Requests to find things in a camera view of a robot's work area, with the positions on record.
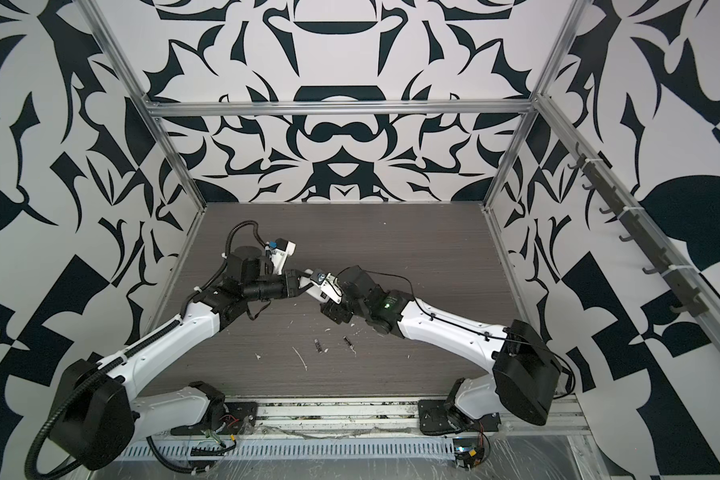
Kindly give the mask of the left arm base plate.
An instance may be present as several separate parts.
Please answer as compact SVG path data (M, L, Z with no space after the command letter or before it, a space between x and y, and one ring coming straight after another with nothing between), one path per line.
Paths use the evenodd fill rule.
M197 436L213 431L219 436L225 436L247 433L256 425L258 406L254 401L233 401L211 406L199 423L173 428L170 434Z

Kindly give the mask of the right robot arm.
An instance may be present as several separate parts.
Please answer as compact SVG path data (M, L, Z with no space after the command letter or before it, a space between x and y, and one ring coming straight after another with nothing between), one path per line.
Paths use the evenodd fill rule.
M359 266L338 275L310 275L311 295L337 324L363 319L381 335L427 343L484 370L454 382L443 401L419 404L419 428L429 436L498 425L509 413L535 426L546 424L563 372L561 360L528 323L508 326L470 320L435 308L412 290L385 290Z

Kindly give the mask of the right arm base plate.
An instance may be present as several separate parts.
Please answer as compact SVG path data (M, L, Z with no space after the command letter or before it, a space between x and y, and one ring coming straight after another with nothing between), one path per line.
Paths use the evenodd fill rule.
M464 432L498 432L501 418L498 413L473 420L452 407L445 400L419 400L417 402L418 428L423 435L442 436Z

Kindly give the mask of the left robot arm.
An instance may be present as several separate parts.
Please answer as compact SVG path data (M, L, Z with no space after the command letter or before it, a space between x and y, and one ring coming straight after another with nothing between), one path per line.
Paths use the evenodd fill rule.
M99 470L133 442L152 443L155 434L175 427L217 429L224 396L209 384L194 382L153 396L143 391L195 346L249 316L250 302L304 293L302 273L285 267L294 249L292 242L278 239L226 252L215 274L172 319L97 362L80 360L68 367L29 447L25 476L59 479L79 467Z

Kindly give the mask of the white red remote control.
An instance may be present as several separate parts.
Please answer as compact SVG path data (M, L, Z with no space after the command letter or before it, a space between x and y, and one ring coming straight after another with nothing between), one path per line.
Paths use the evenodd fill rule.
M300 277L300 289L312 298L325 302L328 300L328 294L323 291L322 284L324 282L324 274L315 274L313 270L307 269L304 275Z

